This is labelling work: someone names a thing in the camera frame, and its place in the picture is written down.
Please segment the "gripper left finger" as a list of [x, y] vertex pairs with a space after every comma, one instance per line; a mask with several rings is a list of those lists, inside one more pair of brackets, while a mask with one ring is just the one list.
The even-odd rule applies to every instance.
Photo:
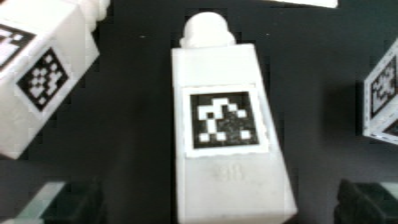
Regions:
[[102, 183], [47, 182], [11, 224], [107, 224]]

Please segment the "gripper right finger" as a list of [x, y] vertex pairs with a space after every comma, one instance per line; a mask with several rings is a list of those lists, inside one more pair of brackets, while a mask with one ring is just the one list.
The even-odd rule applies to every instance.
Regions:
[[398, 224], [398, 182], [342, 180], [338, 224]]

